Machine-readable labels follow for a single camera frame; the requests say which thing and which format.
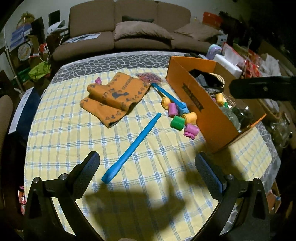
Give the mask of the small pink roller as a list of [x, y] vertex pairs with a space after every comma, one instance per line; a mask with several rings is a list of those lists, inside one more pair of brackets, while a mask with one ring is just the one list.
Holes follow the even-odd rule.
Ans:
[[100, 77], [98, 77], [98, 78], [95, 80], [95, 83], [96, 83], [96, 84], [100, 84], [100, 85], [102, 84], [102, 81], [101, 81]]

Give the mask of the magenta hair roller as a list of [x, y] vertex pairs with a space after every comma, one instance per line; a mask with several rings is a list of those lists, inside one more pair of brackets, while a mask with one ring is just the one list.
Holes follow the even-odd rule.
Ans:
[[184, 136], [190, 138], [191, 140], [194, 140], [195, 137], [199, 133], [199, 128], [195, 125], [192, 124], [187, 124], [185, 129], [184, 129]]

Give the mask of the brown sofa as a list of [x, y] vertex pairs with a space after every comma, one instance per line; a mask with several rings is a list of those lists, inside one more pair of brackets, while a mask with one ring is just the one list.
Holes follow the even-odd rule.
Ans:
[[221, 32], [182, 6], [161, 1], [88, 1], [70, 8], [70, 37], [96, 38], [64, 42], [55, 61], [120, 50], [185, 50], [206, 53]]

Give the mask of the orange cardboard box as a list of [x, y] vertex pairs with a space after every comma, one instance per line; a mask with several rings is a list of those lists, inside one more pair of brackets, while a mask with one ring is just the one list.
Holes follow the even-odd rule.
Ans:
[[231, 95], [228, 86], [235, 76], [222, 65], [211, 60], [173, 56], [169, 61], [166, 80], [180, 100], [187, 104], [188, 109], [197, 114], [197, 126], [212, 152], [215, 153], [236, 142], [264, 119], [266, 112], [256, 99], [239, 100], [239, 103], [249, 107], [254, 121], [249, 127], [238, 132], [216, 102], [189, 73], [193, 69], [222, 76], [225, 80], [224, 93], [226, 96]]

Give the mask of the orange hair roller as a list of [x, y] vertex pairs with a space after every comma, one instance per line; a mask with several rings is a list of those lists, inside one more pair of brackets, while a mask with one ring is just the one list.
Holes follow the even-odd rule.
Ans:
[[196, 125], [197, 122], [197, 115], [195, 112], [184, 113], [182, 118], [185, 120], [185, 125], [191, 124]]

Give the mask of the yellow checkered tablecloth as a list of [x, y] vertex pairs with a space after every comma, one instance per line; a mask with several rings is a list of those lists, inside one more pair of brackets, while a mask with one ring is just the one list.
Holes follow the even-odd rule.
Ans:
[[[107, 84], [115, 71], [53, 81], [34, 117], [25, 160], [24, 183], [56, 179], [69, 173], [91, 151], [100, 166], [77, 204], [105, 240], [184, 240], [194, 236], [217, 205], [194, 159], [208, 150], [198, 134], [194, 140], [170, 127], [161, 96], [149, 90], [130, 114], [112, 128], [80, 107], [87, 87], [100, 77]], [[143, 131], [161, 117], [124, 163], [113, 180], [104, 184], [106, 171]]]

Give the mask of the black round object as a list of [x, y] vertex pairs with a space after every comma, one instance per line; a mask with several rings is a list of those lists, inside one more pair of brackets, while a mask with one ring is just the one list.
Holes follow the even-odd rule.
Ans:
[[248, 106], [244, 108], [234, 107], [232, 112], [237, 116], [241, 128], [246, 128], [251, 125], [254, 121], [254, 115], [252, 114], [250, 108]]

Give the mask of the green hair roller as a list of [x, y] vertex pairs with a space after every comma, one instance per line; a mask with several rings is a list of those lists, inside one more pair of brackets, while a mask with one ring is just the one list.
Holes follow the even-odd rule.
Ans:
[[170, 123], [170, 127], [174, 128], [175, 130], [178, 130], [179, 132], [183, 130], [184, 126], [185, 126], [185, 119], [176, 115], [173, 117]]

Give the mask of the brown sofa pillow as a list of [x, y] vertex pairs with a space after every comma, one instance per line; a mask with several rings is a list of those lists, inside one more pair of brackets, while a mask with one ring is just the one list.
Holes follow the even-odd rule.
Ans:
[[120, 40], [129, 37], [156, 37], [173, 40], [173, 36], [164, 28], [149, 22], [125, 21], [117, 23], [114, 30], [114, 39]]

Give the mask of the white tissue box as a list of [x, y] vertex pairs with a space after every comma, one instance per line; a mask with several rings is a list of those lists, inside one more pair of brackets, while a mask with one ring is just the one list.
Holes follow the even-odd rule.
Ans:
[[237, 79], [241, 76], [242, 70], [237, 65], [234, 65], [231, 62], [229, 62], [227, 59], [225, 59], [224, 56], [216, 54], [213, 60], [218, 62], [220, 65], [222, 65]]

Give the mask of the blue plastic stick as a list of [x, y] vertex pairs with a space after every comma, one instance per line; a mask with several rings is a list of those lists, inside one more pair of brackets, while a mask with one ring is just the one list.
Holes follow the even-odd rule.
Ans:
[[101, 178], [104, 184], [108, 184], [113, 180], [113, 178], [121, 170], [124, 163], [130, 158], [133, 152], [137, 149], [137, 147], [153, 129], [160, 117], [161, 113], [157, 113], [156, 116], [146, 125], [143, 131], [138, 135], [138, 137], [132, 142], [132, 144], [126, 149], [126, 151], [120, 156], [120, 158], [106, 171], [106, 173]]
[[161, 88], [160, 86], [158, 86], [156, 83], [152, 83], [152, 87], [156, 88], [158, 91], [160, 91], [162, 94], [164, 94], [170, 100], [172, 100], [179, 108], [181, 108], [181, 109], [185, 109], [186, 108], [186, 106], [182, 102], [180, 102], [179, 100], [177, 100], [175, 97], [173, 97], [170, 93], [168, 93], [163, 88]]

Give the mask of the orange patterned cloth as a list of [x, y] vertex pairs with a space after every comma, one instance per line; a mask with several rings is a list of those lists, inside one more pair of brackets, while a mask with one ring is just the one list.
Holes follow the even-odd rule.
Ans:
[[80, 106], [110, 128], [141, 101], [149, 88], [149, 83], [118, 72], [106, 85], [88, 85], [88, 97], [80, 101]]

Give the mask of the spiral wooden trivet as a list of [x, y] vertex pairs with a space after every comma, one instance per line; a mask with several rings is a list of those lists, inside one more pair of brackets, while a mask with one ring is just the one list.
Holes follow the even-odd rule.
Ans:
[[221, 75], [218, 75], [216, 73], [210, 73], [211, 75], [215, 76], [221, 83], [222, 83], [222, 87], [224, 87], [225, 85], [225, 80]]

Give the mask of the black grey headband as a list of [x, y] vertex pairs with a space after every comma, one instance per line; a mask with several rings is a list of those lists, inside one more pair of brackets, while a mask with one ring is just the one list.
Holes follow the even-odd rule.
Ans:
[[210, 94], [215, 95], [222, 93], [224, 87], [222, 83], [213, 75], [207, 72], [200, 71], [198, 69], [193, 69], [189, 71], [189, 74], [204, 88], [204, 90]]

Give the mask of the purple bead bag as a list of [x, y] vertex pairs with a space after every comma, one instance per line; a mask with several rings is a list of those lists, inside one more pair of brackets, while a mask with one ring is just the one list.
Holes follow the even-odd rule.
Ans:
[[161, 83], [162, 82], [162, 79], [160, 77], [158, 77], [158, 75], [155, 75], [154, 73], [137, 73], [136, 76], [144, 81], [144, 82], [147, 82], [147, 83]]

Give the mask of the green compass disc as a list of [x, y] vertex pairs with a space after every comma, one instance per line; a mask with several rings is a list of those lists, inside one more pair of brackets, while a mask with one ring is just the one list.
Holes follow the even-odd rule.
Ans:
[[239, 122], [238, 117], [234, 114], [234, 112], [231, 109], [226, 107], [220, 107], [220, 110], [222, 111], [222, 113], [224, 113], [227, 116], [229, 121], [232, 122], [236, 130], [239, 131], [241, 128], [241, 123]]

